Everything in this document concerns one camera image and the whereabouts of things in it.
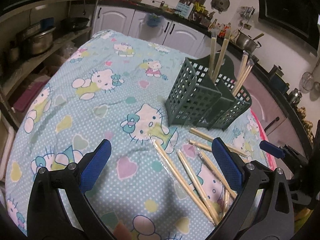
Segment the person's left hand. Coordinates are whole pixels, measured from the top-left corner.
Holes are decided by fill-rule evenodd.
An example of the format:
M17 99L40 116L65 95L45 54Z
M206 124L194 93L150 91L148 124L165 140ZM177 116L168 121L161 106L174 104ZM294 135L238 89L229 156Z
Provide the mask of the person's left hand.
M114 228L113 235L117 240L131 240L131 232L126 228L122 222L118 222Z

